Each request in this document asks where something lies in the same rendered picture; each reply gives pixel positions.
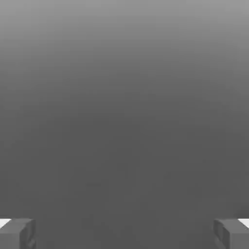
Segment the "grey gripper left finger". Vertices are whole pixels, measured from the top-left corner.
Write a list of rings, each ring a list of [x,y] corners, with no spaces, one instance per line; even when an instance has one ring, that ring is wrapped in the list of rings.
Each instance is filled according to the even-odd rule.
[[[36,220],[0,218],[0,249],[36,249]]]

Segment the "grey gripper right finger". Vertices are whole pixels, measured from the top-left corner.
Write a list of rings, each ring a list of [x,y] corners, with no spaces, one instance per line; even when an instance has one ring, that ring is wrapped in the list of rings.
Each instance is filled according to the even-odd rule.
[[[249,218],[215,219],[213,233],[217,249],[249,249]]]

